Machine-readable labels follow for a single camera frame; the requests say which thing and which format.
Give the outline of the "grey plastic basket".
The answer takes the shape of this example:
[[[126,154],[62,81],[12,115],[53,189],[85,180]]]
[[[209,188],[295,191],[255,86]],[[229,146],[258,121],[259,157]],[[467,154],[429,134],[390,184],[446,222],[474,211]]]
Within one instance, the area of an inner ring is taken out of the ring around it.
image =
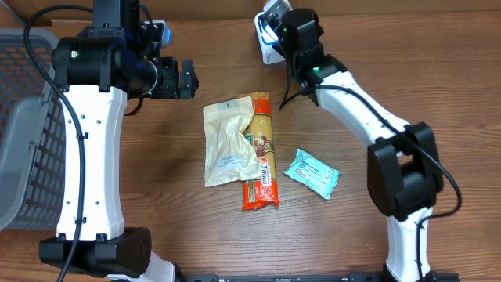
[[[27,54],[23,29],[1,30],[1,228],[53,230],[63,205],[61,103]]]

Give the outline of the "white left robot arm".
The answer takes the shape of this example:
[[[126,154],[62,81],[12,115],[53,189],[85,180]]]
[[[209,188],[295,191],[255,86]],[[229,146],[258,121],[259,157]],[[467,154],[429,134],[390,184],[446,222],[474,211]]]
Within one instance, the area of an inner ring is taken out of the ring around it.
[[[97,1],[92,24],[62,38],[48,83],[63,104],[65,174],[56,235],[39,244],[45,264],[115,281],[177,281],[150,231],[124,223],[119,192],[121,126],[130,99],[191,99],[193,61],[164,57],[170,31],[138,1]]]

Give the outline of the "orange spaghetti packet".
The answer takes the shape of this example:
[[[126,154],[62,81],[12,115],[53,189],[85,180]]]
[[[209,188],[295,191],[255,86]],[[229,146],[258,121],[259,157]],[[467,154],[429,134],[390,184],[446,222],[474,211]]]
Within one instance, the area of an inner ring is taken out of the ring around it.
[[[244,136],[253,146],[259,164],[258,177],[243,182],[242,210],[257,210],[268,204],[274,204],[278,208],[279,193],[269,93],[251,92],[239,94],[237,97],[252,99],[254,116]]]

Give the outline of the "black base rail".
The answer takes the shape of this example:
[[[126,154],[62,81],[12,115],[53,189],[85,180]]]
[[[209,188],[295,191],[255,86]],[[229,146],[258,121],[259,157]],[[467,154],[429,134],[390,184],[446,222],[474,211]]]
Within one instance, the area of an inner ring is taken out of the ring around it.
[[[216,274],[182,274],[177,281],[185,282],[381,282],[391,281],[382,273],[350,273],[349,275],[306,276],[218,276]]]

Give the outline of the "clear pouch of brown powder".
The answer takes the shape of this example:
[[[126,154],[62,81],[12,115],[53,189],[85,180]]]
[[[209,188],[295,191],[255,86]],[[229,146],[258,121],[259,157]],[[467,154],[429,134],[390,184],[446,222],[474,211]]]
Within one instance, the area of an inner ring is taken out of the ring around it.
[[[206,157],[204,185],[219,186],[259,176],[255,149],[244,132],[254,116],[250,97],[203,108]]]

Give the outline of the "teal wet wipes packet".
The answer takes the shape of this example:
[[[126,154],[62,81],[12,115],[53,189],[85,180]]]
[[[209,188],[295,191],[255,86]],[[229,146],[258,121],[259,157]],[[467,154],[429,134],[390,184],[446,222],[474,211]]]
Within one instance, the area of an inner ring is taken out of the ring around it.
[[[315,191],[325,200],[330,199],[341,175],[335,168],[301,149],[296,150],[294,160],[283,173]]]

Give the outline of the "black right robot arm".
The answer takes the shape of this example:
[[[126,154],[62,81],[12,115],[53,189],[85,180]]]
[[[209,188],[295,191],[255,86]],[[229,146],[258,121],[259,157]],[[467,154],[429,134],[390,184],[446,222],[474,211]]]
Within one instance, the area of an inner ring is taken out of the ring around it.
[[[333,114],[367,149],[367,189],[387,218],[384,280],[436,280],[427,260],[427,221],[444,181],[431,128],[385,110],[341,61],[325,54],[313,9],[289,9],[279,22],[275,31],[302,94]]]

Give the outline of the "white barcode scanner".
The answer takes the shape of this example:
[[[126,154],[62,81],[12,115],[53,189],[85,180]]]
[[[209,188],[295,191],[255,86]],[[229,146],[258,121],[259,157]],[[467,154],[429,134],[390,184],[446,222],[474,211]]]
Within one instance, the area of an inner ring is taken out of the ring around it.
[[[275,63],[282,63],[285,59],[276,46],[278,37],[270,26],[265,26],[263,24],[264,14],[264,12],[260,12],[254,17],[254,27],[261,49],[263,64],[272,65]]]

